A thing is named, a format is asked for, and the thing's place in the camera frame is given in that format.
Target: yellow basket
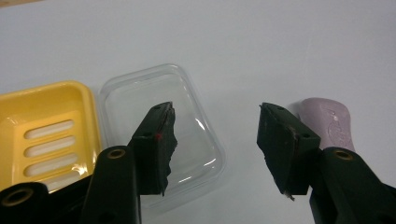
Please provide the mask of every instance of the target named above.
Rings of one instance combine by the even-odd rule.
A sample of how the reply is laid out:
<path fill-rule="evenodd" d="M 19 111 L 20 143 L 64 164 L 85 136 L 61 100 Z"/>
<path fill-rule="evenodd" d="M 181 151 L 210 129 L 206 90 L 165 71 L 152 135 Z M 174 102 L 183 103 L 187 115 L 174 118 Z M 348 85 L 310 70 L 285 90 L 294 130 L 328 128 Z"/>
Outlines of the yellow basket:
<path fill-rule="evenodd" d="M 31 181 L 65 187 L 92 173 L 100 149 L 93 96 L 81 83 L 0 95 L 0 190 Z"/>

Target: purple soap bar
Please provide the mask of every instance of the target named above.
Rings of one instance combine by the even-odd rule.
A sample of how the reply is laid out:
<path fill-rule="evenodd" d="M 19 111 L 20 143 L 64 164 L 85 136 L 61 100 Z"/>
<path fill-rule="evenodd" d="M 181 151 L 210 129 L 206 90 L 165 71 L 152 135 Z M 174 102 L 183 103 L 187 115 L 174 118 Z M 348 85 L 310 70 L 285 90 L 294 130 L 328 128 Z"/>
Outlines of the purple soap bar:
<path fill-rule="evenodd" d="M 320 148 L 343 147 L 355 151 L 349 111 L 343 104 L 323 98 L 305 99 L 299 116 L 302 123 L 320 136 Z"/>

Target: yellow plastic tray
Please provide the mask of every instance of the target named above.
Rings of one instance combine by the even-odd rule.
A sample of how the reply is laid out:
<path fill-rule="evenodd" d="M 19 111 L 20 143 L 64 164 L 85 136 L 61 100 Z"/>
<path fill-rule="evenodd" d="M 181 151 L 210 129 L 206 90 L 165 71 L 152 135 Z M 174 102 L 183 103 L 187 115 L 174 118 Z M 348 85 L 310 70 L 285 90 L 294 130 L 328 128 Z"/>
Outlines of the yellow plastic tray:
<path fill-rule="evenodd" d="M 90 175 L 100 149 L 84 85 L 63 81 L 0 95 L 0 190 L 30 181 L 60 189 Z"/>

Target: transparent tray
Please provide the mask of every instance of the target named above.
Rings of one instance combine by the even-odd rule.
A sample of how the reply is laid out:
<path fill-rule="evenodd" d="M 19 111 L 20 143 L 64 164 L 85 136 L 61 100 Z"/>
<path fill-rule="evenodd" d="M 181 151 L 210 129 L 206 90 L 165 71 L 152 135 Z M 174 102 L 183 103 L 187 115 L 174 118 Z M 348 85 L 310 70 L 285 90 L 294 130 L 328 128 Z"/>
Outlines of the transparent tray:
<path fill-rule="evenodd" d="M 172 173 L 165 196 L 143 196 L 143 209 L 171 201 L 172 206 L 177 206 L 183 199 L 198 197 L 202 194 L 198 189 L 218 178 L 224 167 L 224 151 L 191 83 L 182 69 L 173 64 L 115 77 L 102 87 L 99 112 L 104 146 L 128 144 L 149 109 L 168 101 L 173 102 L 176 111 L 178 141 L 170 162 Z"/>

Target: yellow soap dish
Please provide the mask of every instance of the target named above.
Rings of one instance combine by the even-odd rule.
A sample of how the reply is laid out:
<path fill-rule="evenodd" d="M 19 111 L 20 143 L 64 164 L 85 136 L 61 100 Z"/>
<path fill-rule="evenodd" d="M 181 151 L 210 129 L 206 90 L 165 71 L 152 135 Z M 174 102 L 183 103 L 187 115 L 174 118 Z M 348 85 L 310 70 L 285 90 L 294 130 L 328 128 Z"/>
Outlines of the yellow soap dish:
<path fill-rule="evenodd" d="M 90 175 L 100 150 L 93 96 L 81 83 L 0 95 L 0 190 L 31 181 L 60 189 Z"/>

